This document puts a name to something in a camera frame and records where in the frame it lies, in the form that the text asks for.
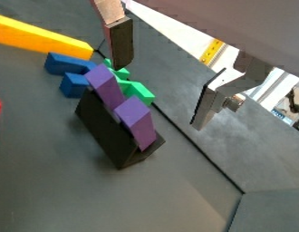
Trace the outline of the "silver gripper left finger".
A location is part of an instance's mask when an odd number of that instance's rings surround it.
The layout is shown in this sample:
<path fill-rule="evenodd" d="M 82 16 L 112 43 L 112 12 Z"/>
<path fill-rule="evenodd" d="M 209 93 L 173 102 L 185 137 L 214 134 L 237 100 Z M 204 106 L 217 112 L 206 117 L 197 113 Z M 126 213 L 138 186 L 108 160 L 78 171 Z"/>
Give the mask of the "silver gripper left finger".
<path fill-rule="evenodd" d="M 89 0 L 100 16 L 110 49 L 112 67 L 122 69 L 134 58 L 133 20 L 125 15 L 121 0 Z"/>

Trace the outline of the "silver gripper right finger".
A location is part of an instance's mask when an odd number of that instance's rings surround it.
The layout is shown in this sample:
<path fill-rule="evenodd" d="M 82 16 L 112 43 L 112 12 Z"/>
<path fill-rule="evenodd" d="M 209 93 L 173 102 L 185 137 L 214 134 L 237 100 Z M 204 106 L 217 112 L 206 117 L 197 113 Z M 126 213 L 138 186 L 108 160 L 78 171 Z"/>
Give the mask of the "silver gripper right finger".
<path fill-rule="evenodd" d="M 204 128 L 222 109 L 229 108 L 232 111 L 237 111 L 245 101 L 241 93 L 262 84 L 273 65 L 240 51 L 233 69 L 241 73 L 240 77 L 226 81 L 221 77 L 226 71 L 222 68 L 201 88 L 200 98 L 189 121 L 197 131 Z"/>

